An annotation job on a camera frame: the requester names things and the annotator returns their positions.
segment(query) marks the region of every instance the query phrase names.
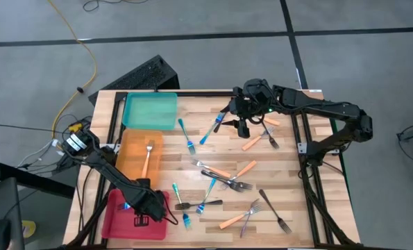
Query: yellow cable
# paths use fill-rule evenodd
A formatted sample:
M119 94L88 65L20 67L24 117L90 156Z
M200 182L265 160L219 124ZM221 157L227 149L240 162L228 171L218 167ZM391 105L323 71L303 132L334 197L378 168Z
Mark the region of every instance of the yellow cable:
M92 57L93 61L94 61L94 73L92 75L92 77L87 81L87 83L85 83L82 88L86 88L88 85L90 85L90 83L92 83L92 81L94 81L96 73L98 71L98 65L96 63L94 54L90 51L90 49L86 46L86 44L83 44L83 42L81 42L75 35L75 32L73 30L73 28L70 26L69 22L67 22L67 20L65 19L65 17L62 15L62 13L56 8L56 6L52 3L52 0L47 0L51 6L56 10L56 12L61 16L62 20L66 23L67 27L69 28L70 32L72 32L72 35L74 36L74 39L77 43L83 45L83 47L85 47L85 49L87 50L87 52L89 52L90 56ZM53 121L53 125L52 125L52 139L55 138L55 129L56 129L56 124L58 121L58 118L60 118L61 114L65 111L65 109L67 108L67 106L72 102L72 100L75 98L75 96L78 94L78 91L75 91L75 93L70 97L70 99L67 101L67 103L61 108L60 112L58 112L58 114L55 117L55 120Z

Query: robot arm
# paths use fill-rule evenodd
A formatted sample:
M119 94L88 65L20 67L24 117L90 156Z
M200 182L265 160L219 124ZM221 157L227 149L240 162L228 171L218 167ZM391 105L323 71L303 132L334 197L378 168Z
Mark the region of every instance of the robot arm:
M357 105L348 102L314 99L288 87L275 85L271 89L267 81L261 79L249 80L243 89L234 87L233 92L236 97L231 99L228 107L231 114L239 117L235 125L242 138L249 138L250 135L246 120L260 124L264 114L270 112L285 115L306 113L346 122L342 130L320 142L308 143L300 152L311 165L321 165L323 157L329 151L343 149L345 144L352 141L365 142L373 137L371 117ZM254 116L262 118L256 121Z
M165 197L161 191L150 188L148 178L129 180L117 168L115 153L109 147L99 147L99 139L90 130L83 128L63 143L65 155L63 162L67 160L73 163L85 164L97 170L116 188L121 190L126 203L137 213L148 215L156 222L161 222L166 217L167 210L164 206Z

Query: orange tray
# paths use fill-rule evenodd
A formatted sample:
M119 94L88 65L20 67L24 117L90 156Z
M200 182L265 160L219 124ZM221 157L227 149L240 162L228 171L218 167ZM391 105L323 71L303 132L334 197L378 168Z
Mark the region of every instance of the orange tray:
M148 153L146 146L150 140L153 140L154 143L149 155L146 177L151 179L151 188L155 188L158 184L158 170L163 148L163 133L161 131L126 129L121 138L116 167L130 180L141 178Z

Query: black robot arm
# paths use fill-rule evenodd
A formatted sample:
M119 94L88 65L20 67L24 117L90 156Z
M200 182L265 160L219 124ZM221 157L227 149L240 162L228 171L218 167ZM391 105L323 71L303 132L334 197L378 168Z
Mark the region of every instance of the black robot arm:
M242 138L249 138L250 135L246 120L260 124L264 115L270 112L285 115L305 113L345 122L342 130L320 142L308 143L305 148L299 150L311 165L321 165L323 157L329 151L343 149L345 144L352 141L365 142L373 137L371 117L357 105L349 102L315 99L302 91L277 85L271 89L267 81L261 79L249 80L243 89L234 87L233 92L235 97L229 103L229 111L239 117L235 126Z

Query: black stand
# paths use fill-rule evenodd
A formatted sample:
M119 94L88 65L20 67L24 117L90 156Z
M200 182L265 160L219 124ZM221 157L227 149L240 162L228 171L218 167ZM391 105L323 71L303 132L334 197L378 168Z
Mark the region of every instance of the black stand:
M33 188L64 198L74 198L74 188L69 185L65 185L49 178L40 177L0 163L0 180L10 177L15 177L17 179L17 183L23 185L24 187Z

